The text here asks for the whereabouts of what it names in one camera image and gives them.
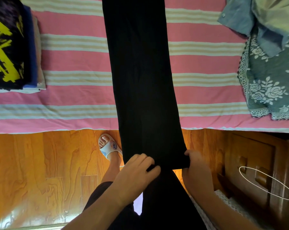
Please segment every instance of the person's left hand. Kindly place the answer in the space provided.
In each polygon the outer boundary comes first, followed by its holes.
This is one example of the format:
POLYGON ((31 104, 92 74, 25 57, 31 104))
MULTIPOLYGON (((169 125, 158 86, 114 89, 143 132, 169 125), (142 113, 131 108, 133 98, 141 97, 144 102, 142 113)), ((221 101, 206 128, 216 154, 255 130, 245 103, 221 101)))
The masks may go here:
POLYGON ((108 188, 116 196, 119 205, 125 207, 132 203, 160 174, 159 166, 147 172, 150 165, 154 165, 154 159, 146 154, 135 154, 125 164, 108 188))

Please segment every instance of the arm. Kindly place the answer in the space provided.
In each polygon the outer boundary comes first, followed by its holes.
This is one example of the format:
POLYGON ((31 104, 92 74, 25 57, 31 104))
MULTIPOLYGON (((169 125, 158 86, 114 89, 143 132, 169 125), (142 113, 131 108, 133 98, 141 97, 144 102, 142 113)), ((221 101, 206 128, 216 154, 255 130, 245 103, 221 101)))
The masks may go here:
POLYGON ((221 230, 258 230, 249 220, 232 210, 214 193, 210 168, 199 152, 187 150, 190 167, 182 170, 184 185, 194 200, 221 230))
POLYGON ((160 167, 147 169, 154 160, 145 154, 134 155, 117 175, 110 187, 63 230, 107 229, 122 209, 133 202, 160 174, 160 167))

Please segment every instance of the hand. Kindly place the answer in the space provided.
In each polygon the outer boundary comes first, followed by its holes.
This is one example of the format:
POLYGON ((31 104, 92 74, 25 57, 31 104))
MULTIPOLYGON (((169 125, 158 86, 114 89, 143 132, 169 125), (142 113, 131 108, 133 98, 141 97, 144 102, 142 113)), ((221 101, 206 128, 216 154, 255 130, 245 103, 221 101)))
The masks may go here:
POLYGON ((183 182, 198 202, 214 193, 212 173, 199 152, 187 150, 185 155, 190 158, 190 166, 182 170, 183 182))
POLYGON ((117 197, 119 205, 125 207, 133 202, 160 174, 159 166, 147 172, 150 165, 154 165, 154 159, 146 154, 135 154, 125 164, 109 187, 117 197))

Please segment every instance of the leg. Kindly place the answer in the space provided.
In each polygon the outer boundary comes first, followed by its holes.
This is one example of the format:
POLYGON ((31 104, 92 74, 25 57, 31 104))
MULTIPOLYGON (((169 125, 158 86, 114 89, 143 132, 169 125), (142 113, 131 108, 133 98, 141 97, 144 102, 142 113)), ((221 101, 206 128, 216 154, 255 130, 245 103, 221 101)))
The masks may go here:
MULTIPOLYGON (((104 147, 109 141, 109 138, 105 136, 99 141, 100 149, 104 147)), ((91 206, 113 183, 116 176, 120 172, 120 163, 122 161, 117 151, 111 152, 107 157, 110 160, 109 167, 101 180, 101 184, 91 194, 85 209, 91 206)), ((140 217, 134 212, 133 203, 127 205, 109 226, 108 229, 139 229, 140 228, 140 217)))
POLYGON ((206 229, 202 218, 172 170, 162 170, 143 192, 141 222, 163 229, 206 229))

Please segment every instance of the person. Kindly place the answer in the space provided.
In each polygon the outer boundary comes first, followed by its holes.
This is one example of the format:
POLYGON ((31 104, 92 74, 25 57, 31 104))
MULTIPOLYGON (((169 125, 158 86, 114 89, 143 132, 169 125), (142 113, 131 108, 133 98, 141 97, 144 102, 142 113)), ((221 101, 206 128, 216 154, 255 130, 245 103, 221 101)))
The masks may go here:
MULTIPOLYGON (((64 230, 104 229, 206 229, 189 195, 172 170, 154 165, 146 154, 135 154, 120 171, 121 150, 105 134, 99 147, 113 150, 106 154, 110 165, 101 184, 94 190, 84 211, 64 230), (143 192, 142 213, 134 212, 133 201, 143 192)), ((194 200, 219 229, 258 229, 232 210, 214 193, 209 167, 196 151, 187 150, 189 168, 182 170, 184 185, 194 200)))

